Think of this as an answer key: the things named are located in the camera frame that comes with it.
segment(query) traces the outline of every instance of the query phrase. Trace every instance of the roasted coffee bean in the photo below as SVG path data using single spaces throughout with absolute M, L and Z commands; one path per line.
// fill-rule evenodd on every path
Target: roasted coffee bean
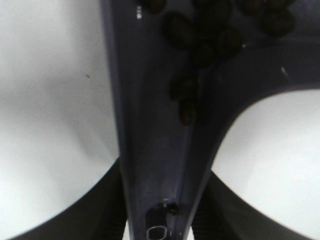
M 246 16 L 257 15 L 264 5 L 264 0 L 242 0 L 242 12 Z
M 228 25 L 232 9 L 230 0 L 211 1 L 198 17 L 199 30 L 205 34 L 221 31 Z
M 222 31 L 216 41 L 216 52 L 222 57 L 232 57 L 240 52 L 243 45 L 243 37 L 241 32 L 229 26 L 226 30 Z
M 163 25 L 166 39 L 177 49 L 190 50 L 198 39 L 193 23 L 184 15 L 173 12 L 167 16 Z
M 203 42 L 191 52 L 190 58 L 195 68 L 207 68 L 215 62 L 216 51 L 211 43 Z
M 293 31 L 295 17 L 287 9 L 281 11 L 268 10 L 262 18 L 261 27 L 268 35 L 280 38 Z
M 198 80 L 195 77 L 185 77 L 170 87 L 170 98 L 173 101 L 182 101 L 197 97 Z

